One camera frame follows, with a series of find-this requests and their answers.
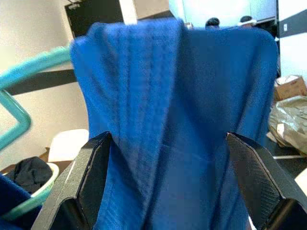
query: black hair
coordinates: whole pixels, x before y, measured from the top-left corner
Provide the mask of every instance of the black hair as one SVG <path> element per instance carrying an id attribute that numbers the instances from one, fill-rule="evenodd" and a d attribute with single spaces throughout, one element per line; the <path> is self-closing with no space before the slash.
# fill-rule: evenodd
<path id="1" fill-rule="evenodd" d="M 206 26 L 219 26 L 220 20 L 218 18 L 210 18 L 206 22 Z"/>
<path id="2" fill-rule="evenodd" d="M 244 22 L 248 22 L 250 20 L 252 20 L 253 18 L 251 16 L 243 16 L 240 20 L 241 23 L 244 23 Z"/>

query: black stripe on wall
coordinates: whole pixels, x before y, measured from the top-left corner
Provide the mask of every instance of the black stripe on wall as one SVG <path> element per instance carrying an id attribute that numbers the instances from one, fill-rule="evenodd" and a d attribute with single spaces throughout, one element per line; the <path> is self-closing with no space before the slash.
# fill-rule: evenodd
<path id="1" fill-rule="evenodd" d="M 27 80 L 7 88 L 6 90 L 12 95 L 17 95 L 72 82 L 76 82 L 76 78 L 72 69 L 40 72 Z"/>
<path id="2" fill-rule="evenodd" d="M 307 33 L 307 10 L 279 22 L 280 38 Z"/>

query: cardboard box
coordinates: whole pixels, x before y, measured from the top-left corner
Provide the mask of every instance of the cardboard box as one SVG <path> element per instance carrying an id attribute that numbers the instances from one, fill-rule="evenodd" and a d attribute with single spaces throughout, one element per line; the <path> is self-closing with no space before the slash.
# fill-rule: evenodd
<path id="1" fill-rule="evenodd" d="M 302 76 L 298 76 L 295 80 L 286 82 L 282 85 L 275 85 L 275 101 L 281 101 L 299 95 L 307 96 L 307 89 Z"/>

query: blue cloth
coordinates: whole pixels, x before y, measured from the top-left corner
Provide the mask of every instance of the blue cloth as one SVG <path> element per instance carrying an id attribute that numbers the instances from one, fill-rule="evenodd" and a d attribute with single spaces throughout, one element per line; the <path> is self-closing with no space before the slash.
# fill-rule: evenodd
<path id="1" fill-rule="evenodd" d="M 21 228 L 16 227 L 2 219 L 0 219 L 0 229 L 1 230 L 22 230 Z"/>
<path id="2" fill-rule="evenodd" d="M 95 24 L 76 39 L 90 136 L 114 139 L 94 229 L 244 230 L 225 135 L 263 141 L 276 54 L 265 31 L 169 19 Z"/>
<path id="3" fill-rule="evenodd" d="M 9 178 L 0 174 L 0 216 L 9 212 L 12 208 L 29 199 L 31 195 L 15 184 Z M 41 207 L 37 207 L 29 213 L 12 221 L 12 224 L 0 219 L 0 229 L 30 229 L 33 225 Z"/>

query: dark garment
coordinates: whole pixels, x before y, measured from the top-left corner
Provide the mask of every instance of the dark garment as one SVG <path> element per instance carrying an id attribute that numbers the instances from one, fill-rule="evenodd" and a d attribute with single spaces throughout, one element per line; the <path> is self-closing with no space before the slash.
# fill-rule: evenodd
<path id="1" fill-rule="evenodd" d="M 6 176 L 32 194 L 50 179 L 52 171 L 44 161 L 31 157 L 19 162 Z"/>

